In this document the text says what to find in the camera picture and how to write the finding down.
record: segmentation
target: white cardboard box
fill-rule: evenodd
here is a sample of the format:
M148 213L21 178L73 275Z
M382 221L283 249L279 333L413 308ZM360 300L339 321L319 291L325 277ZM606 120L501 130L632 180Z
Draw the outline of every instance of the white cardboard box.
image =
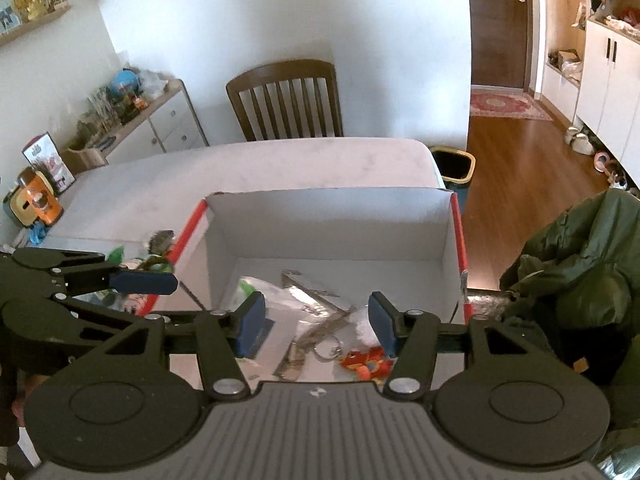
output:
M464 322L466 254L455 195L431 188L341 188L215 194L204 199L172 253L175 272L208 309L224 308L241 276L280 285L295 269L357 307L379 290L405 311ZM184 291L152 298L145 311L197 310ZM340 338L354 343L353 330ZM188 358L172 366L197 382ZM434 387L462 371L462 356L438 359ZM312 354L301 380L352 380Z

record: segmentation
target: doorway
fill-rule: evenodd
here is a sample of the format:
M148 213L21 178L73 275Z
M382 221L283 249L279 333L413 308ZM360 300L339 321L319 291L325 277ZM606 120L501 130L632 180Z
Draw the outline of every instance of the doorway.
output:
M469 0L471 84L526 89L532 0Z

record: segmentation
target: globe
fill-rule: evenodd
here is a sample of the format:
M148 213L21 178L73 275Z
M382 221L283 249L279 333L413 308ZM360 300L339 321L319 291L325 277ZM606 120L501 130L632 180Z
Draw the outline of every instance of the globe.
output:
M131 70L120 70L113 79L109 88L115 95L123 96L138 91L138 76Z

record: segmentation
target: white wall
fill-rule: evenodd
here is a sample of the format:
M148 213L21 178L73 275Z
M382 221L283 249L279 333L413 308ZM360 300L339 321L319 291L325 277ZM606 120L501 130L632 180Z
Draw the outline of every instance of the white wall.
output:
M0 50L0 192L4 196L27 166L24 145L52 131L68 140L88 93L110 79L117 59L95 0L74 6L56 22ZM0 213L0 244L18 229Z
M546 0L533 0L533 47L529 88L542 92L542 73L546 59Z
M276 60L336 65L347 136L464 148L468 0L100 0L117 51L184 79L211 144L244 140L226 83Z

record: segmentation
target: green coat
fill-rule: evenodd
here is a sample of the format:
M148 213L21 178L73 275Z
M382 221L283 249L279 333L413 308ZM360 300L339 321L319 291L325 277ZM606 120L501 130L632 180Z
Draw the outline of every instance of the green coat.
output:
M534 235L500 279L502 290L554 295L561 328L624 322L640 333L640 201L610 189Z
M534 235L500 279L529 301L556 297L564 329L617 323L635 336L604 388L612 424L594 461L609 477L640 469L640 201L610 189L562 213Z

